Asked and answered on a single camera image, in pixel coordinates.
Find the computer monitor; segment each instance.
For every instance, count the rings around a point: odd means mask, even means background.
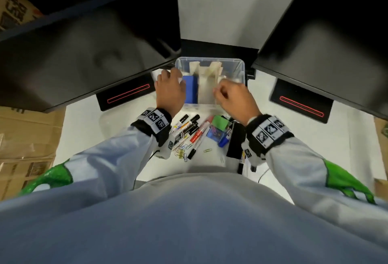
[[[0,105],[49,112],[179,55],[178,0],[91,0],[0,34]]]
[[[253,67],[388,119],[388,0],[293,0]]]

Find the blue sponge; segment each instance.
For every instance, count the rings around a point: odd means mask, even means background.
[[[198,77],[197,76],[183,76],[186,82],[186,100],[185,104],[198,103]]]

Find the hand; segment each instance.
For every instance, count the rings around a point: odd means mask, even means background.
[[[182,109],[186,99],[186,82],[181,81],[182,73],[177,68],[172,68],[171,73],[162,70],[155,82],[156,107],[165,109],[172,118]]]
[[[261,115],[253,96],[244,84],[222,79],[214,88],[213,94],[221,107],[244,126],[248,125],[251,118]]]

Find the red led light strip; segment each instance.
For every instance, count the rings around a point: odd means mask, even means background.
[[[324,113],[322,113],[322,112],[320,112],[320,111],[318,111],[318,110],[314,110],[313,108],[308,107],[307,105],[300,104],[299,102],[296,102],[295,100],[288,99],[287,97],[280,96],[279,99],[280,99],[282,102],[285,102],[285,103],[287,103],[287,104],[293,105],[294,107],[297,107],[297,108],[299,108],[299,109],[305,110],[306,112],[309,112],[309,113],[312,113],[312,114],[314,114],[314,115],[317,115],[318,117],[323,118],[323,117],[325,116]]]
[[[143,90],[146,90],[146,89],[149,89],[149,88],[150,88],[150,85],[149,85],[149,84],[146,84],[146,85],[140,86],[140,87],[138,87],[138,88],[129,90],[129,91],[127,91],[127,92],[124,92],[124,93],[122,93],[122,94],[120,94],[120,95],[116,95],[116,96],[114,96],[114,97],[111,97],[110,99],[107,100],[107,102],[108,102],[109,104],[111,104],[112,102],[116,102],[116,101],[118,101],[118,100],[120,100],[120,99],[123,99],[123,98],[125,98],[125,97],[128,97],[128,96],[130,96],[130,95],[136,94],[136,93],[138,93],[138,92],[140,92],[140,91],[143,91]]]

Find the green sleeve patch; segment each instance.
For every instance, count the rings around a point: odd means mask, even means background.
[[[345,196],[357,199],[355,191],[363,193],[368,203],[376,204],[373,193],[364,184],[358,181],[352,174],[337,164],[323,160],[327,168],[326,187],[337,189]]]
[[[48,184],[50,188],[59,188],[61,186],[73,183],[73,177],[70,171],[65,167],[65,163],[58,164],[48,169],[44,174],[32,180],[25,188],[21,190],[19,195],[32,193],[34,189],[41,184]]]

